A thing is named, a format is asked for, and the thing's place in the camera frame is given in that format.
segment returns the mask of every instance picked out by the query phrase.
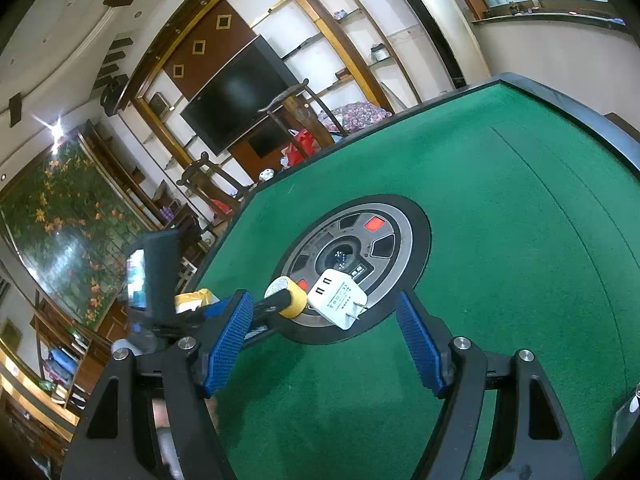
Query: screw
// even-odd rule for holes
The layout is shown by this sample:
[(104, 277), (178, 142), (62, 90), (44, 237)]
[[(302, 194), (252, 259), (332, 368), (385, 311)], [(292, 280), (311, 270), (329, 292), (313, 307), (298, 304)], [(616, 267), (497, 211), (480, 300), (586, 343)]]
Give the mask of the screw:
[(518, 352), (518, 357), (527, 363), (530, 363), (535, 359), (535, 355), (533, 355), (533, 352), (529, 350), (520, 350)]
[(196, 346), (196, 339), (191, 336), (183, 337), (178, 341), (178, 347), (181, 350), (191, 350), (194, 346)]
[(122, 361), (123, 359), (126, 359), (128, 355), (128, 348), (119, 348), (113, 353), (113, 358), (116, 359), (116, 361)]
[(460, 336), (453, 340), (453, 344), (456, 346), (456, 348), (466, 350), (471, 346), (471, 341), (469, 341), (469, 339), (467, 339), (466, 337)]

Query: window sill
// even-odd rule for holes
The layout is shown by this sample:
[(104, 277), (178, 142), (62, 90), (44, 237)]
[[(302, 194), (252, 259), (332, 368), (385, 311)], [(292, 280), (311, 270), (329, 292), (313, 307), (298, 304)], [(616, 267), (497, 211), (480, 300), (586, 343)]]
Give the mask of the window sill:
[(565, 14), (562, 12), (534, 12), (532, 14), (518, 14), (516, 16), (496, 16), (495, 18), (487, 18), (485, 20), (476, 20), (472, 22), (474, 25), (486, 25), (487, 23), (503, 23), (503, 22), (565, 22), (565, 23), (581, 23), (583, 25), (592, 25), (593, 27), (606, 28), (617, 32), (624, 32), (631, 35), (626, 25), (608, 20), (607, 18), (598, 18), (596, 16), (588, 16), (586, 14)]

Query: tv screen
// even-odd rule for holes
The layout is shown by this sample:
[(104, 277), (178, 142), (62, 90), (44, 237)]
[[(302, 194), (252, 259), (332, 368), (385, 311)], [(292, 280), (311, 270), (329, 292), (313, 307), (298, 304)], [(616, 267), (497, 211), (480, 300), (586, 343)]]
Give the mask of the tv screen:
[(260, 108), (296, 84), (284, 62), (258, 36), (200, 89), (181, 115), (217, 155), (260, 118)]

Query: red button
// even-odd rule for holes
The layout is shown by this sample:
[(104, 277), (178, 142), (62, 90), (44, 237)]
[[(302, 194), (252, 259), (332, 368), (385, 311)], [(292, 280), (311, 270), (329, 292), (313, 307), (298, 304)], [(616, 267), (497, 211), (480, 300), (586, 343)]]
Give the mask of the red button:
[(374, 216), (371, 220), (369, 220), (366, 224), (364, 224), (365, 229), (369, 231), (377, 231), (385, 224), (385, 221), (382, 218), (378, 218)]

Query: speaker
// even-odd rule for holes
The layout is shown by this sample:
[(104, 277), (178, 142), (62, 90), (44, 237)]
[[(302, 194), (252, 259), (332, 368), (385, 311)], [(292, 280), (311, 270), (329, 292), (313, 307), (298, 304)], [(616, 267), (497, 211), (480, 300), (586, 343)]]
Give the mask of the speaker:
[(126, 74), (117, 75), (116, 77), (112, 77), (109, 84), (104, 87), (104, 90), (102, 90), (100, 104), (102, 105), (102, 108), (104, 108), (104, 113), (107, 114), (107, 117), (111, 117), (116, 114), (118, 100), (120, 99), (128, 80), (129, 78)]

